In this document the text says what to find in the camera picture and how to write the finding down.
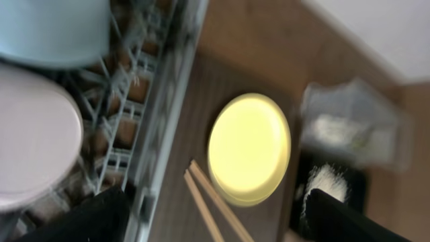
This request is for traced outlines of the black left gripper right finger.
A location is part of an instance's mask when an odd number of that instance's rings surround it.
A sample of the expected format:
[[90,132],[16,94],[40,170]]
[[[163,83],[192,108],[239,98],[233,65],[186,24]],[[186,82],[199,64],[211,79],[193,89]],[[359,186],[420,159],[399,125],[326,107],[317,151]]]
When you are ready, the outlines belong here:
[[305,217],[315,241],[408,241],[320,189],[307,196]]

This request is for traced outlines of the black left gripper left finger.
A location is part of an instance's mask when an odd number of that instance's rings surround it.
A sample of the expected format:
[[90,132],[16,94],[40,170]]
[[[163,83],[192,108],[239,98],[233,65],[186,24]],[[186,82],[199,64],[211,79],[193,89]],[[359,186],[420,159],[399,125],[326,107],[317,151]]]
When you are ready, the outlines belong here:
[[129,216],[128,196],[114,186],[16,241],[123,242]]

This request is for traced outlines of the wooden chopstick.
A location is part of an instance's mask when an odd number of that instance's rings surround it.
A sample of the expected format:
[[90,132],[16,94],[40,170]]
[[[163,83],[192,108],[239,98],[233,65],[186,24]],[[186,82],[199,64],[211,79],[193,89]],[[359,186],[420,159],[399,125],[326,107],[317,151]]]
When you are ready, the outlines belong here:
[[219,211],[224,216],[224,218],[229,223],[229,225],[232,227],[233,231],[236,233],[239,239],[241,241],[254,242],[254,239],[246,230],[242,222],[239,220],[236,214],[231,210],[229,205],[227,205],[226,202],[221,198],[221,196],[216,192],[216,190],[213,188],[212,184],[210,183],[209,179],[207,178],[206,174],[202,171],[202,169],[196,163],[195,160],[190,161],[190,164],[187,169],[191,173],[193,180],[194,178],[197,179],[198,183],[201,185],[203,190],[207,193],[209,198],[219,209]]
[[198,207],[198,210],[205,222],[207,229],[210,232],[212,239],[215,242],[224,242],[224,238],[188,169],[185,170],[183,178],[187,184],[189,191],[191,192],[193,200],[196,203],[196,206]]

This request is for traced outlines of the pink shallow bowl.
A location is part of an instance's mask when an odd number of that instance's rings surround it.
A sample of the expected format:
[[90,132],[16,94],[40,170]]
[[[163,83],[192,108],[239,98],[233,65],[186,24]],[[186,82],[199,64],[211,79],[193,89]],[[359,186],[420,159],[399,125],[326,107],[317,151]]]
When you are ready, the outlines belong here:
[[1,65],[1,211],[27,206],[56,186],[82,144],[83,119],[63,87]]

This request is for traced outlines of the yellow round plate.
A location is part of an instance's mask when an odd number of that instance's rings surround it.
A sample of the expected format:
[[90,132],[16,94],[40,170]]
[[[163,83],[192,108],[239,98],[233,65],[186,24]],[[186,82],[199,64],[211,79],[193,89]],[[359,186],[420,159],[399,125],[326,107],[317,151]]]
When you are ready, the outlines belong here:
[[286,115],[270,97],[245,93],[228,102],[208,139],[208,169],[216,189],[235,206],[268,199],[288,169],[292,142]]

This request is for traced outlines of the light blue bowl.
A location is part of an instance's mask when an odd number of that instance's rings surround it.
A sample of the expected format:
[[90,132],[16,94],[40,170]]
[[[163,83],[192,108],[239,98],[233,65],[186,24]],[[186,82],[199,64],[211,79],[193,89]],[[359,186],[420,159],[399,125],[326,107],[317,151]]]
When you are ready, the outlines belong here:
[[96,63],[110,48],[108,0],[1,0],[1,57],[37,67]]

